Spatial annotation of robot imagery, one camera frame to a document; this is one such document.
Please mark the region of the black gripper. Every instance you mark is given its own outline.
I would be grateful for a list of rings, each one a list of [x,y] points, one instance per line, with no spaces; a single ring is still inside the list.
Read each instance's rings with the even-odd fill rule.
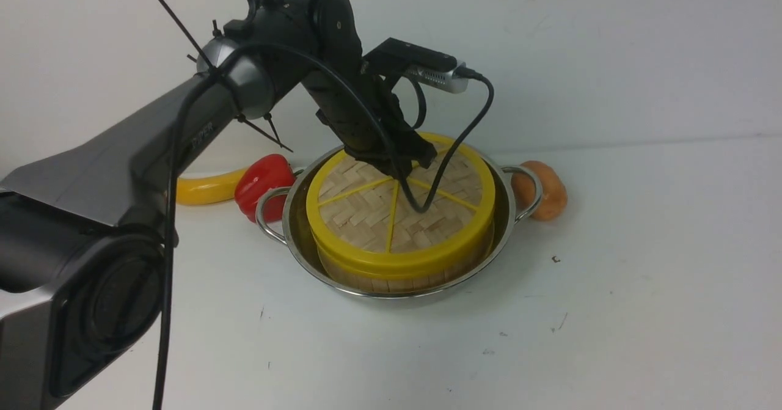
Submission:
[[[341,140],[347,153],[391,178],[407,178],[411,173],[411,161],[430,167],[437,157],[436,148],[403,121],[398,99],[384,81],[377,75],[358,71],[342,73],[342,76],[379,119],[401,157],[391,157],[387,153],[368,114],[351,93],[330,76],[313,71],[302,85],[318,105],[320,119]]]

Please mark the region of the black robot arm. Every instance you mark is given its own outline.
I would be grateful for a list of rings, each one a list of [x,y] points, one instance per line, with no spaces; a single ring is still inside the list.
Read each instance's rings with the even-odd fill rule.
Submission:
[[[248,1],[192,78],[2,180],[3,409],[57,408],[168,308],[174,185],[232,120],[301,84],[355,159],[397,179],[435,159],[366,67],[349,0]]]

